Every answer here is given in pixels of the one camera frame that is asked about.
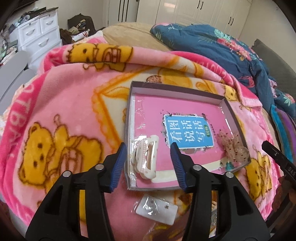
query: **metal screw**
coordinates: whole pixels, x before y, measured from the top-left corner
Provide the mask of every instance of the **metal screw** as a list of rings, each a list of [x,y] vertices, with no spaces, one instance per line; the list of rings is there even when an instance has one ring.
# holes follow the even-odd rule
[[[226,176],[227,176],[228,178],[233,178],[233,177],[234,177],[234,175],[233,175],[232,172],[226,172]]]
[[[98,165],[96,165],[95,169],[98,170],[98,171],[103,170],[104,165],[103,164],[98,164]]]
[[[70,172],[70,171],[65,171],[65,172],[63,173],[63,176],[64,176],[64,177],[69,177],[69,176],[71,176],[71,172]]]
[[[201,165],[194,165],[193,169],[196,171],[200,171],[202,169],[202,166]]]

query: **green oval badge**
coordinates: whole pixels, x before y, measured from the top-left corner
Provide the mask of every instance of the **green oval badge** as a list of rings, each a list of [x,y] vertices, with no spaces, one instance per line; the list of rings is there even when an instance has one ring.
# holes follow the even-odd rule
[[[211,132],[209,130],[209,127],[207,125],[204,125],[204,128],[205,128],[205,134],[207,137],[210,137],[211,136]]]

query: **wall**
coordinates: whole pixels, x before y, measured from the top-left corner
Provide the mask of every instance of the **wall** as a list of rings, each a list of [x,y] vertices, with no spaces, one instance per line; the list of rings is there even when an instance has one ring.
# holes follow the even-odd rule
[[[96,29],[103,27],[103,0],[39,0],[14,14],[8,20],[8,25],[15,22],[24,12],[31,11],[34,7],[47,7],[47,9],[59,7],[59,27],[63,29],[68,29],[67,20],[79,13],[91,16]]]
[[[249,46],[260,39],[296,72],[296,33],[272,0],[253,0],[239,39]]]

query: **white card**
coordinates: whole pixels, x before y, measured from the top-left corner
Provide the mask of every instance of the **white card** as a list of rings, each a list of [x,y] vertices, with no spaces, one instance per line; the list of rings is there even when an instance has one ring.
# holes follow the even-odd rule
[[[145,194],[136,209],[136,214],[160,223],[173,225],[177,211],[177,205]]]

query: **pink blanket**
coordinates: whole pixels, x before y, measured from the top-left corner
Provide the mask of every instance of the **pink blanket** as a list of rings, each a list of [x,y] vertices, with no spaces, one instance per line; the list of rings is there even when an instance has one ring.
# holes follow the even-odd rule
[[[0,145],[0,192],[9,208],[28,225],[63,171],[87,171],[116,152],[124,140],[131,81],[155,80],[227,98],[252,159],[237,177],[266,218],[280,172],[261,149],[264,140],[273,140],[257,97],[203,56],[98,42],[93,38],[49,52],[39,76],[13,102]],[[123,176],[115,192],[106,194],[116,240],[142,240],[153,225],[132,212],[142,195],[127,191]],[[179,215],[189,207],[181,191],[163,196],[179,206]],[[86,235],[83,192],[80,214]]]

